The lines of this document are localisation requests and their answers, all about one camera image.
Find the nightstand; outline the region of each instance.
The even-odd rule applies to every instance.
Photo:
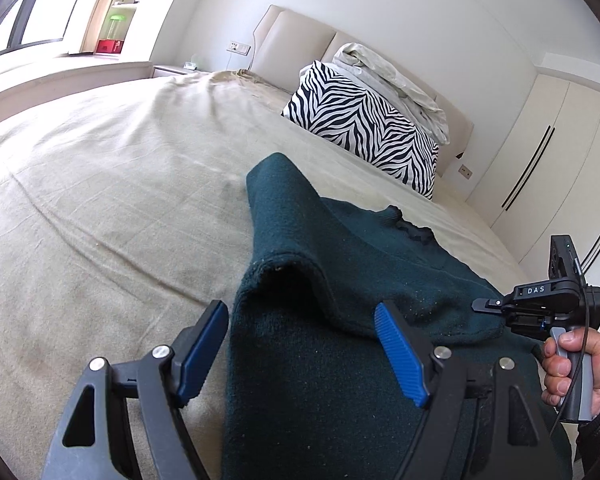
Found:
[[[190,70],[189,68],[183,68],[181,66],[172,65],[156,65],[154,66],[154,75],[152,77],[167,77],[170,75],[185,75],[193,74],[197,70]]]

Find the beige bedsheet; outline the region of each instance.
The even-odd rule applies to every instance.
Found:
[[[232,304],[251,256],[244,177],[272,152],[289,156],[324,196],[397,205],[502,292],[525,281],[442,180],[433,202],[424,199],[282,118],[286,98],[245,73],[195,74],[95,89],[0,124],[0,452],[20,480],[40,477],[91,357],[139,358],[210,300]],[[223,349],[185,410],[212,478],[225,359]]]

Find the window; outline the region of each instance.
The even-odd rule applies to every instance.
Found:
[[[18,0],[0,24],[0,54],[61,41],[76,0]]]

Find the red box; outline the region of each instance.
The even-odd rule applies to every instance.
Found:
[[[96,52],[120,54],[120,52],[122,52],[123,43],[125,43],[125,40],[98,40]]]

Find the folded white duvet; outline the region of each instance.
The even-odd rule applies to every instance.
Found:
[[[449,143],[444,110],[373,50],[359,43],[344,44],[333,56],[333,64],[378,92],[438,144]]]

